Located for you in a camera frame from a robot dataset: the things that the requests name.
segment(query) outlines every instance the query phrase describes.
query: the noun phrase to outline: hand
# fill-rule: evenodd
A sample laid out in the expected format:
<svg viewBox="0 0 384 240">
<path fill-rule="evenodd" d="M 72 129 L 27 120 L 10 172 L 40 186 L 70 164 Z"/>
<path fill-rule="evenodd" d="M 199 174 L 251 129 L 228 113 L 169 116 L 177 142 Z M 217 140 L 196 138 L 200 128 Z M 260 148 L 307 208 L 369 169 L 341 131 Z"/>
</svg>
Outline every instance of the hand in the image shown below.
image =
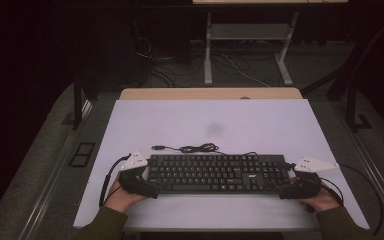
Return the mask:
<svg viewBox="0 0 384 240">
<path fill-rule="evenodd" d="M 119 177 L 120 173 L 117 174 L 113 185 L 108 191 L 110 195 L 105 200 L 104 206 L 121 213 L 126 213 L 135 203 L 145 200 L 147 197 L 124 191 L 118 182 Z"/>
<path fill-rule="evenodd" d="M 314 208 L 316 212 L 323 212 L 332 208 L 340 207 L 336 199 L 326 189 L 320 189 L 317 196 L 307 199 L 300 199 L 300 203 L 308 204 Z"/>
</svg>

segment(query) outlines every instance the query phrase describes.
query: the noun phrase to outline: space bar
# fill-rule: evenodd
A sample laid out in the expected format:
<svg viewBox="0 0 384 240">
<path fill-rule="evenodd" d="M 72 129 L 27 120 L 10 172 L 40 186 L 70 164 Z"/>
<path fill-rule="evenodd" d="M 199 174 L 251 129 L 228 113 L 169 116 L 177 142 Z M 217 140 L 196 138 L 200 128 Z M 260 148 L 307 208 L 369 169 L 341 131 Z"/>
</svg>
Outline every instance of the space bar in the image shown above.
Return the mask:
<svg viewBox="0 0 384 240">
<path fill-rule="evenodd" d="M 210 191 L 211 185 L 173 185 L 172 191 Z"/>
</svg>

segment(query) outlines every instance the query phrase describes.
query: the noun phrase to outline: person's right hand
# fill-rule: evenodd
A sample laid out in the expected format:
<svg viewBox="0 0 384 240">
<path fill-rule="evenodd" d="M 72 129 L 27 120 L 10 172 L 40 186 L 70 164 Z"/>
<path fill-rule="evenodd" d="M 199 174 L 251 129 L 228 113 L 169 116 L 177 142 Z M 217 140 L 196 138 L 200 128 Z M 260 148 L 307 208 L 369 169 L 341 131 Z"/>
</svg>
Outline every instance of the person's right hand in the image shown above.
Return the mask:
<svg viewBox="0 0 384 240">
<path fill-rule="evenodd" d="M 322 188 L 317 196 L 307 199 L 300 199 L 300 203 L 308 204 L 316 212 L 323 212 L 332 208 L 340 207 L 336 199 L 326 189 Z"/>
</svg>

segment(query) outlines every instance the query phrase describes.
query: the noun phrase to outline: person's left hand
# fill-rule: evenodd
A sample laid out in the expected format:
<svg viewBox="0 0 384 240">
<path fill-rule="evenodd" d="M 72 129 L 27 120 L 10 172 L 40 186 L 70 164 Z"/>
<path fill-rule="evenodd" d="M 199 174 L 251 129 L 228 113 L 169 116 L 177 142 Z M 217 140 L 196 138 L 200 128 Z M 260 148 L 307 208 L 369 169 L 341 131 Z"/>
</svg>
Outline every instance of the person's left hand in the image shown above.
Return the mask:
<svg viewBox="0 0 384 240">
<path fill-rule="evenodd" d="M 108 194 L 111 195 L 105 200 L 104 206 L 121 213 L 126 213 L 135 203 L 145 200 L 147 197 L 125 191 L 118 182 L 119 177 L 120 172 L 108 191 Z"/>
</svg>

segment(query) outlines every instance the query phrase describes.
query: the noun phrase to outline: forearm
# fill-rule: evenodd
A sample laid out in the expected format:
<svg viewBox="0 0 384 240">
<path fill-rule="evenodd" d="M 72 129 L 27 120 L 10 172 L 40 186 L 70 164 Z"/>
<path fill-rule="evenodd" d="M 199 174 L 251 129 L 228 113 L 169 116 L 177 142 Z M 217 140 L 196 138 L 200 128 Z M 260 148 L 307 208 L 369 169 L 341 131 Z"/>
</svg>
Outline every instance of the forearm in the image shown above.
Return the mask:
<svg viewBox="0 0 384 240">
<path fill-rule="evenodd" d="M 323 240 L 373 240 L 370 232 L 359 227 L 344 207 L 317 213 Z"/>
<path fill-rule="evenodd" d="M 101 207 L 93 221 L 80 229 L 74 240 L 106 239 L 120 240 L 123 235 L 123 226 L 127 215 L 107 207 Z"/>
</svg>

